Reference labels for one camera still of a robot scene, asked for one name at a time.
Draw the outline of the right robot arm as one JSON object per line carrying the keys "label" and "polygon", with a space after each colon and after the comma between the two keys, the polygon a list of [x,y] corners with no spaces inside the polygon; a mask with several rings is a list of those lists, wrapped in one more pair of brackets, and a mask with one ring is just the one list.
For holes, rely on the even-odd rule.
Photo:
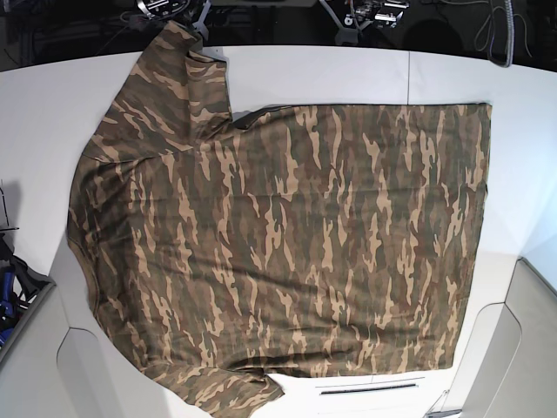
{"label": "right robot arm", "polygon": [[207,40],[209,31],[205,25],[210,1],[199,0],[137,0],[136,5],[150,21],[174,21],[185,30],[197,32]]}

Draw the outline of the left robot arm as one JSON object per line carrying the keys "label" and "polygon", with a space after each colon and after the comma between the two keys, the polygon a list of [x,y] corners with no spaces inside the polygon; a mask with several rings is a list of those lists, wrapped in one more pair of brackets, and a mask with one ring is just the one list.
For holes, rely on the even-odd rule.
{"label": "left robot arm", "polygon": [[337,46],[358,46],[365,30],[394,29],[410,8],[409,1],[326,1],[318,4],[337,27],[334,42]]}

